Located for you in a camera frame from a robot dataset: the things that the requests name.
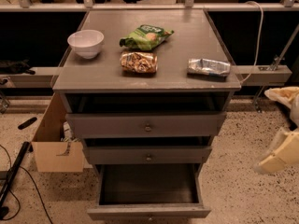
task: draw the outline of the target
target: white bowl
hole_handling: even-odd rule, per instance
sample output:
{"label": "white bowl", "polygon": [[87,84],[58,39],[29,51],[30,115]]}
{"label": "white bowl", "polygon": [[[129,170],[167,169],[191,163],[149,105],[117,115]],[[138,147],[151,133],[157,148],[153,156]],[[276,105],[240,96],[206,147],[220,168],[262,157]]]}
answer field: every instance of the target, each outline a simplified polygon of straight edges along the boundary
{"label": "white bowl", "polygon": [[92,59],[102,50],[104,35],[96,30],[82,30],[67,38],[68,45],[77,55]]}

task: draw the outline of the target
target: cabinet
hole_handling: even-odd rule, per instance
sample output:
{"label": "cabinet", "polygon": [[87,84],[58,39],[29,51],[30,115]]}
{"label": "cabinet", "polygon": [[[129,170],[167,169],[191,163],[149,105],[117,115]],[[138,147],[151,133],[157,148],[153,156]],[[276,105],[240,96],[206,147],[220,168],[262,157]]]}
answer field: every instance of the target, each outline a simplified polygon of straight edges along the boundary
{"label": "cabinet", "polygon": [[[158,72],[122,72],[119,39],[140,24],[175,30],[159,48]],[[225,109],[240,84],[187,75],[190,58],[227,61],[201,9],[91,11],[82,29],[105,35],[102,52],[70,52],[53,89],[99,178],[92,219],[206,217],[198,184]]]}

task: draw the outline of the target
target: terrazzo floor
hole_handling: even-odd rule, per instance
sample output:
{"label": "terrazzo floor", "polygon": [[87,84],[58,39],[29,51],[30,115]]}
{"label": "terrazzo floor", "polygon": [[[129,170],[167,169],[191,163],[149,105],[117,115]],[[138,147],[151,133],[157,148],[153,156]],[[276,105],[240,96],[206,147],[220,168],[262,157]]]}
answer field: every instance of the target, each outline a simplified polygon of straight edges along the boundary
{"label": "terrazzo floor", "polygon": [[[30,141],[42,119],[39,105],[12,105],[0,115],[0,144],[15,160],[23,141]],[[153,220],[163,224],[239,224],[299,223],[299,167],[293,166],[272,175],[259,175],[252,165],[267,150],[272,137],[280,127],[290,124],[284,112],[274,102],[261,100],[262,114],[257,113],[250,99],[232,100],[227,119],[212,146],[212,153],[200,174],[204,204],[211,208],[205,219],[175,218]],[[24,130],[18,125],[31,117],[37,122]],[[39,173],[33,152],[28,152],[21,164],[35,180],[52,223],[108,223],[142,224],[140,220],[92,221],[86,209],[95,206],[97,177],[92,169],[83,173]],[[5,151],[0,148],[0,170],[8,168]],[[6,223],[50,223],[39,200],[36,188],[28,174],[20,169],[16,175],[13,193],[21,203],[21,211]],[[8,194],[6,218],[13,216],[18,205]]]}

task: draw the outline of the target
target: gray countertop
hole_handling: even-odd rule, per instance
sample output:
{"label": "gray countertop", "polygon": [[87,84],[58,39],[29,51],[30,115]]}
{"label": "gray countertop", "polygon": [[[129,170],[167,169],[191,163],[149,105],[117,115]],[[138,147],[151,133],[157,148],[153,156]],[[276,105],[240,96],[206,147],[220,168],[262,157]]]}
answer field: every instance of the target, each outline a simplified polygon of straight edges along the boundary
{"label": "gray countertop", "polygon": [[[158,56],[154,75],[123,72],[120,38],[142,24],[175,32],[153,52]],[[105,35],[102,52],[92,60],[73,51],[53,89],[57,92],[106,91],[237,91],[241,85],[234,74],[227,78],[187,75],[190,58],[227,61],[202,9],[102,10],[91,11],[82,30],[99,30]]]}

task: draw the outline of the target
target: open box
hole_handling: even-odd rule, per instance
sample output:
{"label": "open box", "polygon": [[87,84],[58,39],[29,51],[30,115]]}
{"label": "open box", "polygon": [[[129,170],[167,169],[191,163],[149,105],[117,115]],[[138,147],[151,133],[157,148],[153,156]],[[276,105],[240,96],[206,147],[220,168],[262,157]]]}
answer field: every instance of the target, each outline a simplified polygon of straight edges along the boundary
{"label": "open box", "polygon": [[55,93],[31,142],[38,172],[83,171],[85,158],[82,144],[61,141],[65,114],[63,102]]}

